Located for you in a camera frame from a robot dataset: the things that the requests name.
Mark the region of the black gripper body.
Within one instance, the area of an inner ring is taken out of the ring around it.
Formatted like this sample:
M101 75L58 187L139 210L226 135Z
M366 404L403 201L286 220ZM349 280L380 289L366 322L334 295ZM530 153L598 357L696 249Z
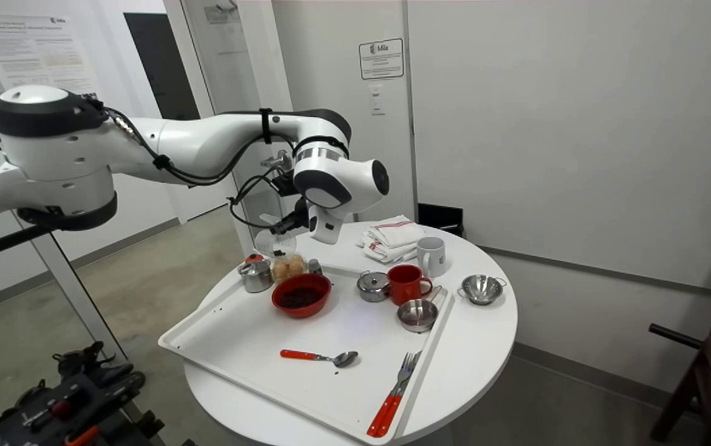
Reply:
M271 227L271 232L288 234L289 229L297 227L312 229L315 226L317 226L317 207L309 201L300 197L295 207Z

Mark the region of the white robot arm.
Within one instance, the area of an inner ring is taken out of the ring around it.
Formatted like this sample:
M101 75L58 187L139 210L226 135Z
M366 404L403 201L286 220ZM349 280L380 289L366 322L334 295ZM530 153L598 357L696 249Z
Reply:
M212 186L251 144L273 139L293 145L289 182L324 242L346 216L388 194L387 165L349 156L351 127L333 108L139 119L91 93L19 83L0 92L0 212L64 229L97 227L117 212L120 172Z

